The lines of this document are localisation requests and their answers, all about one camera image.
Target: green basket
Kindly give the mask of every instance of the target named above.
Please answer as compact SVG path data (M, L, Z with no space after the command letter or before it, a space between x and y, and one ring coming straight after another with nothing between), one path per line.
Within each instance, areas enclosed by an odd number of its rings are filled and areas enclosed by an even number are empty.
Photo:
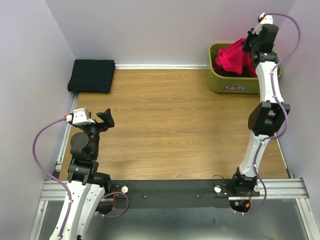
M231 42L219 42L209 48L208 84L214 93L229 94L259 94L259 81L257 77L230 77L217 74L212 68L212 62L216 59L219 49L225 49ZM278 68L278 79L282 74Z

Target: black folded cloth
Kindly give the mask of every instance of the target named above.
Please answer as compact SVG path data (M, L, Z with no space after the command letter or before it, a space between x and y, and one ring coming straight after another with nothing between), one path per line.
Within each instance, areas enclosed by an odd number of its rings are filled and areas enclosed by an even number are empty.
M116 65L113 60L76 59L68 91L75 93L110 93Z

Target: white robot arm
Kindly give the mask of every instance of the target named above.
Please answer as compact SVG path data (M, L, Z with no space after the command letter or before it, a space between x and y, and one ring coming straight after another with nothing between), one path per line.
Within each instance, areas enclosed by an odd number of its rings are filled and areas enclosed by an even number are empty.
M272 51L278 27L273 25L271 15L263 13L258 20L260 22L257 27L248 32L248 37L243 44L243 50L251 54L251 60L255 66L259 81L260 104L249 117L249 144L244 159L233 176L236 185L241 185L250 191L256 185L257 174L255 169L258 171L264 151L270 141L268 137L273 137L285 120L284 113L274 97L277 96L287 113L290 111L290 105L284 104L280 93L278 69L272 72L278 63L277 54ZM255 154L260 143L261 147L254 163Z
M69 124L80 128L83 132L76 133L70 140L72 160L68 168L68 184L72 194L72 204L68 219L64 219L68 210L69 197L66 195L57 225L50 240L81 240L84 239L97 206L111 188L108 174L99 173L98 158L99 133L115 126L110 109L97 114L103 122L91 119L87 108L75 109L66 115Z

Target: lavender wall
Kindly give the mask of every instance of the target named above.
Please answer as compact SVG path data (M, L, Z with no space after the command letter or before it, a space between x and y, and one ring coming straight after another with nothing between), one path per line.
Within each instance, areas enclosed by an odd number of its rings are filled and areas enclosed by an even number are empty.
M247 37L261 13L294 1L46 0L76 58L164 65L206 65L212 43Z
M74 56L43 0L0 1L0 239L29 238L44 174L32 157L37 131L70 110ZM39 138L53 171L65 124Z
M310 195L310 205L320 227L320 2L296 0L289 15L299 24L301 43L297 52L283 65L280 89L291 105L287 133L280 139L290 171L303 177ZM297 30L290 20L280 27L276 50L286 56L297 42Z

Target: wood grain surface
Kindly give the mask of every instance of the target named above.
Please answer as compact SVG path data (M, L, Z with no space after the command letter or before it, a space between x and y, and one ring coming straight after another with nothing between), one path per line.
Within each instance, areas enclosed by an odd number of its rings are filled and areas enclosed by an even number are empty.
M231 178L249 142L248 117L258 95L216 94L205 69L116 70L110 94L81 93L77 108L111 109L115 127L100 134L99 172L114 180ZM78 132L72 127L70 137ZM68 143L60 179L67 179ZM272 140L259 172L287 178Z

